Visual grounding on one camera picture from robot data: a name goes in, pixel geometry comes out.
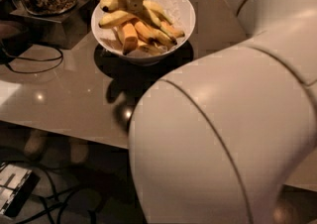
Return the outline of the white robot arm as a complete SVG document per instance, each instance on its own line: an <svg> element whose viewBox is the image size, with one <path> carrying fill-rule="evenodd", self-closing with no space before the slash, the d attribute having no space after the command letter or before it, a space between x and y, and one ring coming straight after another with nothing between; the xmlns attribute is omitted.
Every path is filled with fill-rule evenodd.
<svg viewBox="0 0 317 224"><path fill-rule="evenodd" d="M224 0L247 39L159 79L129 131L148 224L272 224L317 141L317 0Z"/></svg>

